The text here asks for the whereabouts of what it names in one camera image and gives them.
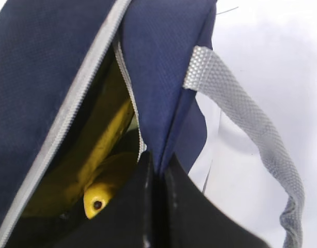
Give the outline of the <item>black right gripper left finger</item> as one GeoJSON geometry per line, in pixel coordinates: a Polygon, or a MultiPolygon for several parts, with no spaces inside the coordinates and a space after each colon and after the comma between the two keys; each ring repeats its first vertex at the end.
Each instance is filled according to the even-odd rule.
{"type": "Polygon", "coordinates": [[[77,201],[54,217],[21,218],[9,247],[154,247],[152,156],[144,152],[126,182],[93,218],[77,201]]]}

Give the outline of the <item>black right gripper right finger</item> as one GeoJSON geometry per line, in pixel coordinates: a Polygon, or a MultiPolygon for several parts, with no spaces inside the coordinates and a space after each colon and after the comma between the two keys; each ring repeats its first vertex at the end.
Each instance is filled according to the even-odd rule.
{"type": "Polygon", "coordinates": [[[268,247],[223,214],[195,186],[176,156],[164,178],[168,197],[171,247],[268,247]]]}

